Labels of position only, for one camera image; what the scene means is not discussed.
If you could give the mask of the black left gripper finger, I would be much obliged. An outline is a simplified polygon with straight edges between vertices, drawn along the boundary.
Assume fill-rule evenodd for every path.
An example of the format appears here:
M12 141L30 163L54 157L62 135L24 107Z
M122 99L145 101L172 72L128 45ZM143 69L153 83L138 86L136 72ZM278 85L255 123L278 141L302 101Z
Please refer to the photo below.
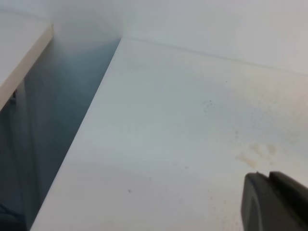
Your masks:
M278 171L248 173L241 218L244 231L306 231L308 188Z

